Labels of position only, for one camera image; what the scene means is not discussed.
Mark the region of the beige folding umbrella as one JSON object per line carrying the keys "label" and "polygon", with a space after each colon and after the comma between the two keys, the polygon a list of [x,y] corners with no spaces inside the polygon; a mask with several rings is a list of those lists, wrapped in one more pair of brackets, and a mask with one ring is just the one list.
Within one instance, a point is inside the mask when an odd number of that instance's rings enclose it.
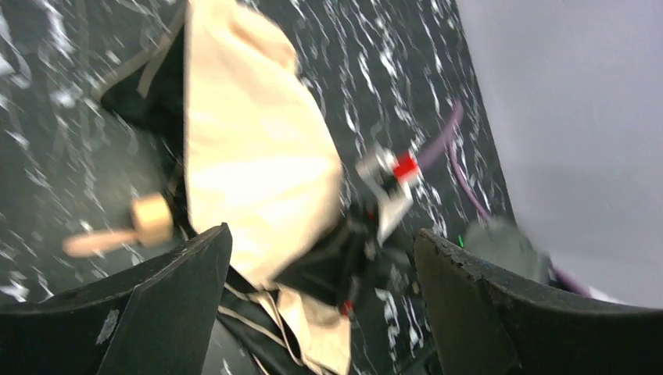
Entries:
{"label": "beige folding umbrella", "polygon": [[92,91],[134,125],[174,132],[188,226],[233,237],[216,316],[261,374],[347,374],[351,324],[335,303],[277,281],[340,217],[342,163],[297,54],[235,1],[190,1],[156,47]]}

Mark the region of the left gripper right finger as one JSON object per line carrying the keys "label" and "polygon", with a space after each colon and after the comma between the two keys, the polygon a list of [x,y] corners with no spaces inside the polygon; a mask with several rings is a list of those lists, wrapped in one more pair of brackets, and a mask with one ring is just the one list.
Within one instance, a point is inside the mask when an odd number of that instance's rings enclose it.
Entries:
{"label": "left gripper right finger", "polygon": [[662,313],[539,284],[430,230],[414,257],[445,374],[659,374]]}

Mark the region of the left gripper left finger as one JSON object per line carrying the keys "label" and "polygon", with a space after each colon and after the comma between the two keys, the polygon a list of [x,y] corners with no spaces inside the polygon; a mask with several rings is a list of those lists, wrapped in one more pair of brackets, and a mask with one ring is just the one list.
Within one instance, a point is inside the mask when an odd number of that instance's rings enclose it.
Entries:
{"label": "left gripper left finger", "polygon": [[231,250],[221,224],[45,302],[3,306],[2,373],[201,373]]}

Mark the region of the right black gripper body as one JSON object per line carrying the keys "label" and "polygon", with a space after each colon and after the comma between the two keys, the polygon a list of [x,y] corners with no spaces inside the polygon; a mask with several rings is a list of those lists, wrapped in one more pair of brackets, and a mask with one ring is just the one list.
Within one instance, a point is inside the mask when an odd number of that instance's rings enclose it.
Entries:
{"label": "right black gripper body", "polygon": [[380,244],[378,219],[375,203],[352,203],[337,224],[274,282],[339,311],[359,309],[375,289],[396,296],[419,295],[413,235],[398,227]]}

